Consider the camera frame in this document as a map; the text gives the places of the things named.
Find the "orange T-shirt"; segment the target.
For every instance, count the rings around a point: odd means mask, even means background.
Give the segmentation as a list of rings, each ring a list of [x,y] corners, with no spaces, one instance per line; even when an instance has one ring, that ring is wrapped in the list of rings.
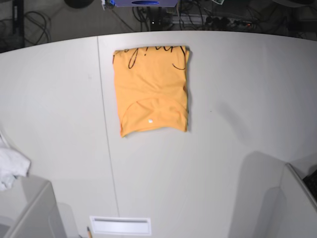
[[[149,46],[113,53],[120,135],[188,127],[186,46]]]

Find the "purple box with blue oval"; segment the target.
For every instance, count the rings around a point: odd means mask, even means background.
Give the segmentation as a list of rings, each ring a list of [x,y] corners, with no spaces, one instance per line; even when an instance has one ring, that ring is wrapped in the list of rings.
[[[114,0],[114,4],[117,7],[175,7],[177,3],[178,0]]]

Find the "pencil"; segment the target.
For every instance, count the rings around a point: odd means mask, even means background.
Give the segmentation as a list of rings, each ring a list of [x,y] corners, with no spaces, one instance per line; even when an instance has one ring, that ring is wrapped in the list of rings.
[[[87,227],[87,233],[88,233],[88,238],[92,238],[92,234],[89,227]]]

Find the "white crumpled cloth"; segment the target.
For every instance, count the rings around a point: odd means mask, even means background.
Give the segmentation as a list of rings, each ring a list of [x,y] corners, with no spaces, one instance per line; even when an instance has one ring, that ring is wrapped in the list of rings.
[[[11,148],[3,133],[0,133],[0,190],[12,188],[17,177],[26,177],[31,161]]]

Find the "grey bin left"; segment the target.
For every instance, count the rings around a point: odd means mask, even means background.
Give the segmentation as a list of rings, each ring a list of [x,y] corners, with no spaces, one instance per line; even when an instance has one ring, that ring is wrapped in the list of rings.
[[[37,176],[19,177],[0,193],[2,238],[67,237],[52,183]]]

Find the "grey bin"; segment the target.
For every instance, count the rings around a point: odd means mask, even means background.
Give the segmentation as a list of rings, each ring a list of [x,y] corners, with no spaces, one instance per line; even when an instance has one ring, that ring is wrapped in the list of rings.
[[[52,183],[37,176],[19,177],[0,193],[2,238],[67,237]]]
[[[264,196],[253,237],[315,238],[317,203],[291,164]]]

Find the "grey bin right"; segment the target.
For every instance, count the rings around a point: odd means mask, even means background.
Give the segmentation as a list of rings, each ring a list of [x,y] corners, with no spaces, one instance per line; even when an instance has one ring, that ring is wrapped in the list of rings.
[[[253,237],[315,238],[317,203],[291,164],[264,196]]]

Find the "black keyboard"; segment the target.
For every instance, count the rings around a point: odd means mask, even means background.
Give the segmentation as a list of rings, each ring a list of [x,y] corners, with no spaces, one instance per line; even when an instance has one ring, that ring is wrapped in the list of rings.
[[[306,176],[303,179],[304,184],[312,194],[312,196],[317,198],[317,171],[314,171],[311,175]]]

